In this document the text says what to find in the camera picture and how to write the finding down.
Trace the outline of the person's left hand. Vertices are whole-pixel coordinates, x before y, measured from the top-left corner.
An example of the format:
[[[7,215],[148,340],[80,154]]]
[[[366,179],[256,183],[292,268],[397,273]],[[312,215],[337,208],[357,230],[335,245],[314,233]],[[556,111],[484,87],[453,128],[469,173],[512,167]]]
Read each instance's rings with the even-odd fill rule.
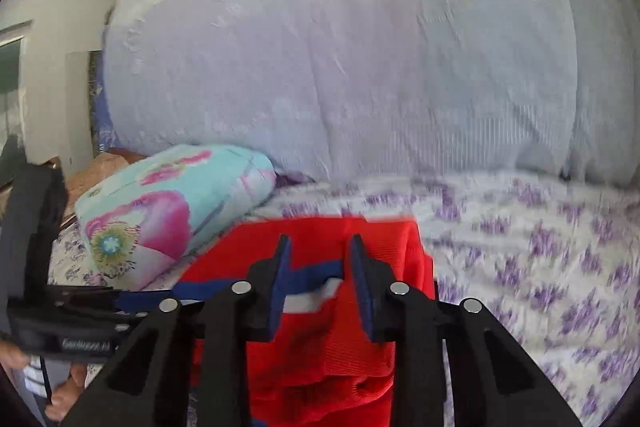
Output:
[[[10,372],[22,371],[29,366],[30,356],[25,355],[13,343],[1,341],[1,365]],[[47,419],[59,423],[62,421],[78,398],[85,390],[85,382],[88,366],[85,364],[73,363],[70,366],[70,373],[64,383],[56,387],[51,395],[51,403],[44,409]]]

